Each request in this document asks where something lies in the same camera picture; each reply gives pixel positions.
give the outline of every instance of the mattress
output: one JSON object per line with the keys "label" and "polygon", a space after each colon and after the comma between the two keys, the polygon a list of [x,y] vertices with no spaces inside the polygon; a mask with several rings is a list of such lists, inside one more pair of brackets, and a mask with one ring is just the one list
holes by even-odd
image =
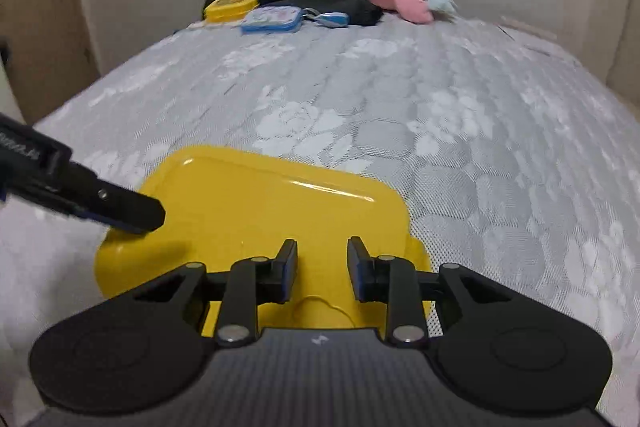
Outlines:
{"label": "mattress", "polygon": [[[638,424],[640,126],[557,46],[392,15],[293,34],[189,28],[37,129],[130,188],[192,144],[378,179],[404,198],[434,266],[465,264],[596,328],[614,354],[600,411]],[[16,425],[42,409],[34,339],[101,299],[104,234],[18,200],[0,211],[0,411]]]}

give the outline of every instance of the blue case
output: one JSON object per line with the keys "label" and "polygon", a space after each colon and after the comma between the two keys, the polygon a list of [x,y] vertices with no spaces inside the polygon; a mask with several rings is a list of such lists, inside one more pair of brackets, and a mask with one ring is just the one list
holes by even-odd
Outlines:
{"label": "blue case", "polygon": [[325,12],[319,16],[306,16],[327,28],[345,28],[349,25],[349,16],[344,12]]}
{"label": "blue case", "polygon": [[242,33],[297,32],[302,25],[302,9],[297,6],[261,6],[240,23]]}

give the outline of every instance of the yellow container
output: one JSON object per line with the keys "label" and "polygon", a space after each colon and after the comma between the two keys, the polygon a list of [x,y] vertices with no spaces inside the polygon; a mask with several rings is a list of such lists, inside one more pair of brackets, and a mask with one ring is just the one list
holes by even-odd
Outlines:
{"label": "yellow container", "polygon": [[[292,238],[298,242],[298,274],[291,301],[261,305],[260,327],[382,329],[385,306],[354,299],[349,237],[359,235],[372,256],[390,253],[430,269],[421,242],[409,235],[402,198],[355,174],[197,146],[164,160],[141,192],[162,201],[166,220],[145,236],[117,230],[107,235],[95,260],[107,298],[190,261],[225,271],[239,259],[275,257]],[[204,335],[212,334],[219,306],[211,303]]]}
{"label": "yellow container", "polygon": [[215,0],[204,9],[207,22],[227,22],[242,19],[258,6],[258,0]]}

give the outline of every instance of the logo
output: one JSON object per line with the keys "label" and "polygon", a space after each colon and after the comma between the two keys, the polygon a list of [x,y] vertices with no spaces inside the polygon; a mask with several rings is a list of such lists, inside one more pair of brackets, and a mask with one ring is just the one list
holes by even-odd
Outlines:
{"label": "logo", "polygon": [[320,335],[318,335],[317,337],[313,337],[311,339],[311,342],[313,342],[316,346],[322,346],[324,343],[329,342],[329,338],[325,337],[322,333]]}
{"label": "logo", "polygon": [[27,144],[21,144],[17,140],[4,134],[2,131],[0,131],[0,147],[4,147],[11,152],[18,153],[19,155],[35,162],[40,159],[40,151],[38,149],[28,146]]}

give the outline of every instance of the metal screw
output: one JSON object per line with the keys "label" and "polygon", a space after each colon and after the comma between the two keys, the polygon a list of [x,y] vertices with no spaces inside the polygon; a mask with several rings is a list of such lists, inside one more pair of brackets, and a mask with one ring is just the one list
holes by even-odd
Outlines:
{"label": "metal screw", "polygon": [[218,336],[225,342],[239,342],[249,336],[249,330],[239,324],[228,324],[218,330]]}
{"label": "metal screw", "polygon": [[399,326],[394,330],[394,337],[403,343],[413,343],[424,338],[424,331],[413,325]]}

